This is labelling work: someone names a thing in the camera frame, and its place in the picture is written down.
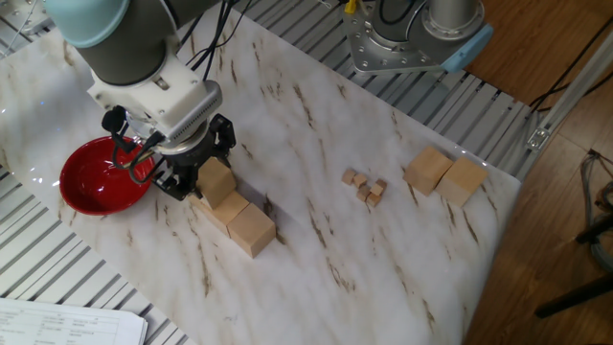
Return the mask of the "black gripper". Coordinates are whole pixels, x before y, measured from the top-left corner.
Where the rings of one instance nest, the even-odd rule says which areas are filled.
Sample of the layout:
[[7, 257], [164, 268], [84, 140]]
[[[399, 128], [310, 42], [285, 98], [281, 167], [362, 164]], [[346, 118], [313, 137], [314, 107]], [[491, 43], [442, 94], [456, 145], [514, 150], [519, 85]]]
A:
[[163, 155], [168, 167], [157, 172], [152, 182], [165, 194], [182, 201], [196, 190], [198, 170], [211, 156], [226, 167], [231, 166], [228, 157], [236, 143], [233, 123], [217, 113], [194, 146], [181, 153]]

